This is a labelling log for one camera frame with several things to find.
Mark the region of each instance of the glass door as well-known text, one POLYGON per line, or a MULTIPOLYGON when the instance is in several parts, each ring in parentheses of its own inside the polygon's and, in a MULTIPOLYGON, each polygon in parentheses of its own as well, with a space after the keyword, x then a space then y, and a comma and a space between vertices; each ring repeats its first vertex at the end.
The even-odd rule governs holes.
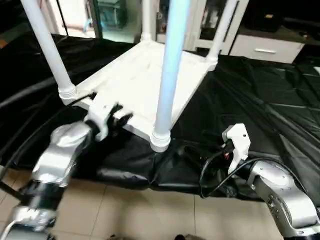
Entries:
POLYGON ((96 27, 104 39, 134 43, 141 34, 140 0, 93 0, 96 27))
POLYGON ((207 0, 202 15, 200 39, 212 41, 227 0, 207 0))

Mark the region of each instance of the white pipe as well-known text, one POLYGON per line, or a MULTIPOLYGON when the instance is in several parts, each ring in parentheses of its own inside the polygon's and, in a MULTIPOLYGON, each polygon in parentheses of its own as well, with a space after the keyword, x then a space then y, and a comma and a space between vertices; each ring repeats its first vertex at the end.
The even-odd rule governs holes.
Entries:
POLYGON ((152 1, 153 0, 142 0, 142 41, 152 40, 152 1))
POLYGON ((45 19, 36 0, 21 0, 24 11, 29 19, 35 36, 49 64, 52 74, 58 84, 59 95, 62 99, 70 99, 77 93, 72 84, 64 63, 59 55, 55 42, 46 26, 45 19))
POLYGON ((150 136, 151 148, 156 152, 164 152, 170 143, 172 107, 187 30, 189 7, 190 0, 171 0, 169 5, 156 120, 150 136))
POLYGON ((212 62, 214 65, 218 63, 218 55, 224 42, 225 35, 227 34, 227 30, 236 6, 237 0, 227 0, 212 41, 212 46, 208 55, 206 56, 207 62, 212 62))

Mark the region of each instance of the white cabinet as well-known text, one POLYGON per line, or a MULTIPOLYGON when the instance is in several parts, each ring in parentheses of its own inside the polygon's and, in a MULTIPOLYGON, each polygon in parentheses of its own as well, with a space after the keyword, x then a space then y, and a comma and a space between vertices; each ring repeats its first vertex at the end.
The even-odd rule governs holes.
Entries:
POLYGON ((280 63, 292 63, 303 43, 239 34, 230 55, 280 63))
MULTIPOLYGON (((221 46, 221 54, 229 54, 248 2, 249 0, 237 1, 228 32, 221 46)), ((191 0, 184 41, 185 50, 195 51, 197 48, 209 49, 212 46, 212 40, 214 39, 225 4, 226 0, 191 0)), ((166 40, 169 0, 157 0, 155 11, 157 16, 154 26, 156 40, 164 43, 166 40)))

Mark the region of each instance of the drawer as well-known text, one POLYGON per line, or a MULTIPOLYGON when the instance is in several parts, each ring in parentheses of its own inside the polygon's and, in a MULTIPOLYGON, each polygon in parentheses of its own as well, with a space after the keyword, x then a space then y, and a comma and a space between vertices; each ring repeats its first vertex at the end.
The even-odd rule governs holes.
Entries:
POLYGON ((290 64, 295 60, 303 46, 303 43, 294 41, 239 34, 230 55, 290 64))

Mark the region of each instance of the drawer handle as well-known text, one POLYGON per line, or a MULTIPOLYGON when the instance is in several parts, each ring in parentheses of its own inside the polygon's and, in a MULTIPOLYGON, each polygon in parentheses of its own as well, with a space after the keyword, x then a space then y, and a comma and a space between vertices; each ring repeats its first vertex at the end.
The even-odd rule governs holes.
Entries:
POLYGON ((260 52, 260 53, 267 53, 267 54, 276 54, 277 53, 277 51, 263 49, 263 48, 255 48, 254 51, 260 52))

